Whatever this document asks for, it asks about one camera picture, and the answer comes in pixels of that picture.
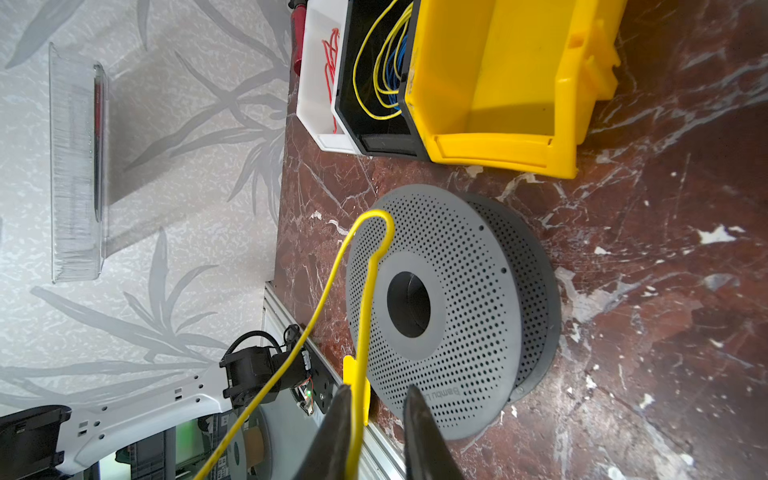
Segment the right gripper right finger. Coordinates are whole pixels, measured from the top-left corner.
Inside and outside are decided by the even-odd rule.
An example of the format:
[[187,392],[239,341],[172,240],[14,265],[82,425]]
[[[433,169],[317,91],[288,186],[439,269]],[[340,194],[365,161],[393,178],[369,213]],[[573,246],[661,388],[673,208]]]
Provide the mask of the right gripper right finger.
[[404,458],[407,479],[463,479],[424,396],[416,385],[404,404]]

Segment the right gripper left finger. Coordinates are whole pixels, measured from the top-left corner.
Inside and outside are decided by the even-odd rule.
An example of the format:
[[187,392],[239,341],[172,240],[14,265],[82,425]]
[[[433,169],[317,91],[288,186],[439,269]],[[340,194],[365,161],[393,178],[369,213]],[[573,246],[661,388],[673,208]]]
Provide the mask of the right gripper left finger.
[[339,388],[302,461],[295,480],[345,478],[352,433],[352,391]]

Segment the grey perforated cable spool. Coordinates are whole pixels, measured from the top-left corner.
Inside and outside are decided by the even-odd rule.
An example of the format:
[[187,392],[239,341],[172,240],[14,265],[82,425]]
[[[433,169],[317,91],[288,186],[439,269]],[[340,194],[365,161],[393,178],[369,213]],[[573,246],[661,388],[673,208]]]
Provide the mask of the grey perforated cable spool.
[[381,197],[395,224],[372,303],[367,376],[402,416],[416,386],[447,440],[470,437],[548,372],[561,329],[554,272],[522,218],[423,184]]

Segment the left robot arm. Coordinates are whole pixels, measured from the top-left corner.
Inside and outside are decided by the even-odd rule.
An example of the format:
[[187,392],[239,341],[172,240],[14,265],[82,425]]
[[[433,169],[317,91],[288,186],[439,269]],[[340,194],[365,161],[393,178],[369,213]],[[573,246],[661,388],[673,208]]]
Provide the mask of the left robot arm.
[[220,363],[138,396],[81,409],[44,405],[1,418],[1,477],[40,479],[75,475],[107,454],[199,417],[225,413],[256,389],[241,359],[247,339],[267,341],[267,353],[279,342],[255,330],[238,337]]

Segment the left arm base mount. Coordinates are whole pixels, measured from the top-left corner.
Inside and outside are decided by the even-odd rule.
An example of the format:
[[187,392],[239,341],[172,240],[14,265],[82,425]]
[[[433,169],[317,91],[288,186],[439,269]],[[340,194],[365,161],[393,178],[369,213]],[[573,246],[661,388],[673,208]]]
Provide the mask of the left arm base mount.
[[262,403],[271,403],[286,391],[307,416],[314,413],[326,414],[337,388],[338,381],[332,370],[311,341],[307,340],[297,358]]

